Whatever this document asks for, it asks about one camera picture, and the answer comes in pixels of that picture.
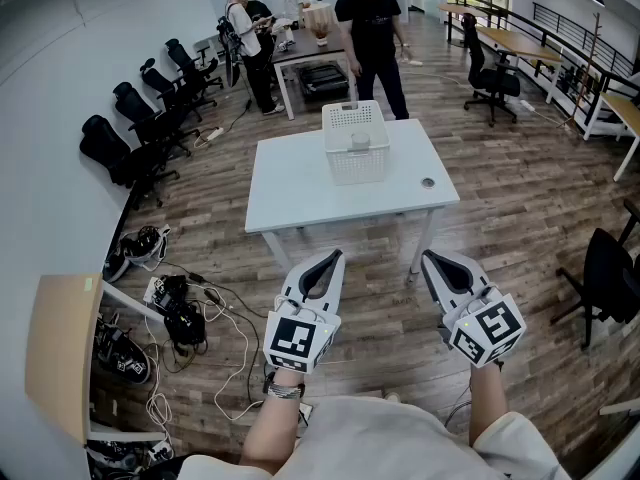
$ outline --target black pants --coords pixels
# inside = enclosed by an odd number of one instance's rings
[[[254,57],[242,57],[244,67],[247,69],[249,85],[262,112],[271,112],[276,106],[271,99],[271,75],[269,65],[271,56],[263,49]]]
[[[378,75],[384,92],[391,105],[391,110],[396,119],[409,119],[407,102],[402,92],[400,71],[395,58],[377,63],[361,63],[362,74],[356,78],[358,86],[358,99],[361,101],[373,99],[373,82]]]

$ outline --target black t-shirt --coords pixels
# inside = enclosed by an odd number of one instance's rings
[[[400,15],[397,0],[338,0],[338,21],[353,20],[351,36],[360,63],[385,61],[396,53],[393,16]]]

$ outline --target forearm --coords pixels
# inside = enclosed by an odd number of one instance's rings
[[[353,47],[353,37],[351,37],[350,33],[341,32],[340,37],[342,38],[342,46],[344,46],[344,51],[347,54],[347,58],[351,64],[355,64],[358,62],[356,57],[356,50]]]
[[[274,382],[296,387],[304,382],[304,376],[281,368]],[[256,466],[275,475],[293,453],[299,410],[300,400],[267,397],[244,442],[240,465]]]
[[[492,363],[483,368],[471,367],[471,422],[469,445],[489,426],[508,412],[500,368]]]
[[[393,33],[398,36],[400,44],[405,44],[407,42],[404,30],[402,30],[402,25],[400,25],[400,19],[397,16],[394,16],[393,18]]]

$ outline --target wrist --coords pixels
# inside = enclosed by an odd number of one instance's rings
[[[273,382],[283,387],[295,388],[300,384],[304,384],[304,374],[279,368],[276,371]]]

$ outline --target human hand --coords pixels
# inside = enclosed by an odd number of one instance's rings
[[[351,72],[358,78],[362,76],[362,66],[357,60],[349,62],[349,69],[351,69]]]
[[[402,47],[402,52],[401,52],[402,56],[405,57],[408,61],[412,61],[413,60],[413,52],[411,51],[411,48],[408,46],[403,46]]]

